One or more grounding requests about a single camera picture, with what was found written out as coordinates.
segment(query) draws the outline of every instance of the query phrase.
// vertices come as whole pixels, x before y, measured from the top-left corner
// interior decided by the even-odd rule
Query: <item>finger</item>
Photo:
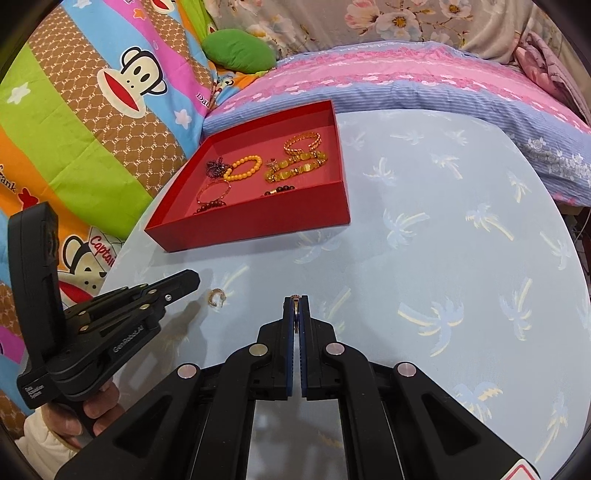
[[[123,407],[119,404],[115,405],[112,409],[110,409],[107,413],[105,413],[101,418],[99,418],[95,422],[95,426],[93,430],[95,431],[95,435],[100,435],[103,431],[111,425],[115,420],[117,420],[121,415],[125,413]]]
[[[105,384],[99,388],[99,390],[101,392],[105,392],[109,389],[109,387],[113,384],[113,377],[111,377],[110,379],[108,379]]]
[[[119,401],[119,389],[112,383],[104,392],[97,392],[92,398],[84,402],[84,412],[91,418],[97,419],[107,413]]]
[[[82,434],[82,424],[76,416],[58,405],[51,403],[42,406],[43,420],[47,427],[59,436]]]

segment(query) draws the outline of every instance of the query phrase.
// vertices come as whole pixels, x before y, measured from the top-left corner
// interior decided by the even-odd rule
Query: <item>jewelry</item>
[[[252,167],[249,171],[247,171],[246,173],[239,173],[238,175],[230,175],[230,173],[232,173],[232,170],[242,165],[244,162],[250,160],[255,161],[255,166]],[[261,168],[261,165],[261,157],[259,157],[258,155],[248,155],[247,157],[241,158],[240,160],[234,162],[232,166],[226,170],[226,173],[223,175],[223,179],[226,181],[244,180],[248,177],[253,176],[259,170],[259,168]]]
[[[226,301],[226,294],[221,288],[214,288],[213,290],[209,291],[209,294],[207,295],[207,303],[209,303],[212,307],[217,307],[217,302],[213,299],[216,295],[219,295],[219,306],[222,308],[223,303]]]
[[[270,192],[265,192],[265,195],[273,195],[274,193],[287,192],[287,190],[295,189],[296,188],[293,185],[285,185],[283,187],[277,187],[275,190],[271,190]]]
[[[228,184],[228,188],[218,198],[216,198],[215,200],[212,200],[211,202],[206,202],[206,203],[202,203],[199,200],[199,197],[201,195],[203,195],[203,192],[205,192],[205,190],[213,187],[214,185],[218,185],[220,183]],[[195,213],[205,212],[205,210],[209,210],[211,208],[226,206],[226,202],[224,202],[222,199],[228,194],[228,192],[230,191],[231,188],[232,188],[232,185],[230,185],[230,182],[228,182],[227,180],[215,180],[215,181],[205,185],[201,190],[199,190],[199,193],[197,194],[197,206],[200,206],[200,208]]]
[[[283,170],[296,162],[302,160],[309,160],[311,158],[313,158],[314,160],[309,163],[304,163],[299,167],[278,173],[280,170]],[[309,153],[301,153],[298,156],[290,157],[287,160],[283,160],[279,163],[277,163],[276,161],[271,162],[270,164],[268,164],[271,167],[271,169],[265,173],[265,180],[269,183],[287,180],[290,177],[294,177],[296,175],[300,175],[302,173],[306,173],[321,167],[326,163],[326,160],[328,160],[328,158],[326,157],[325,153],[322,153],[318,150],[314,150]]]
[[[230,165],[224,163],[223,157],[219,157],[217,160],[207,162],[206,174],[211,179],[218,179],[223,177],[224,172],[230,168]]]
[[[285,150],[285,153],[287,155],[298,155],[300,153],[304,153],[304,151],[301,148],[293,148],[292,149],[290,147],[293,144],[298,143],[300,140],[303,140],[305,138],[315,138],[315,140],[310,145],[308,145],[308,148],[310,149],[310,151],[316,150],[316,148],[318,148],[320,146],[320,144],[322,143],[322,139],[320,138],[320,134],[317,134],[316,132],[306,132],[305,134],[301,134],[301,135],[298,135],[297,137],[290,138],[283,145],[283,150]]]

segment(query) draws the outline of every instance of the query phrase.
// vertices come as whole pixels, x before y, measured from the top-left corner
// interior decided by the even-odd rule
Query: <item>green pillow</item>
[[[201,48],[212,62],[236,72],[263,72],[276,64],[275,53],[269,45],[235,28],[210,33]]]

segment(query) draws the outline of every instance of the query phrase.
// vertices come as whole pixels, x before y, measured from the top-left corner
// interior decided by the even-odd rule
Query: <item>metal bolt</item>
[[[254,345],[251,345],[248,351],[252,356],[263,356],[269,351],[269,349],[262,343],[255,343]]]
[[[191,364],[181,365],[177,369],[180,378],[193,378],[197,374],[197,367]]]
[[[342,355],[345,353],[345,347],[340,343],[329,343],[326,345],[326,352],[331,355]]]
[[[413,364],[409,364],[408,362],[398,365],[396,370],[398,370],[398,373],[403,377],[414,377],[417,373],[417,367],[415,367]]]

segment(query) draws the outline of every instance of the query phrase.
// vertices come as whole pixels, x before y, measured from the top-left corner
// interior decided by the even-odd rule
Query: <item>gold twisted bracelet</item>
[[[284,170],[285,168],[289,167],[290,165],[296,162],[309,160],[311,158],[314,159],[311,162],[304,163],[303,165],[300,165],[296,168],[292,168],[291,170],[280,171]],[[326,157],[325,153],[315,150],[309,153],[301,153],[297,156],[293,156],[279,163],[272,162],[270,164],[267,164],[267,166],[271,167],[271,169],[265,173],[265,180],[269,183],[287,180],[290,177],[295,177],[296,175],[301,175],[302,173],[307,173],[309,171],[320,168],[322,165],[326,163],[326,160],[328,160],[328,158]]]
[[[314,138],[315,139],[310,145],[308,145],[308,149],[310,151],[316,150],[316,148],[318,148],[320,146],[320,144],[322,143],[322,139],[320,138],[320,134],[318,134],[316,132],[306,132],[305,134],[301,134],[301,135],[298,135],[297,137],[290,138],[283,145],[283,150],[285,150],[285,153],[287,155],[291,155],[291,156],[304,153],[304,151],[301,148],[290,148],[290,147],[293,144],[298,143],[300,140],[303,140],[305,138]]]
[[[244,173],[239,173],[238,175],[230,175],[232,170],[242,165],[244,162],[247,161],[254,161],[255,166],[252,167],[250,170]],[[241,158],[232,164],[232,166],[226,170],[226,173],[223,175],[223,179],[226,181],[236,181],[236,180],[244,180],[248,177],[252,177],[258,170],[261,168],[262,165],[262,158],[258,155],[248,155],[247,157]]]

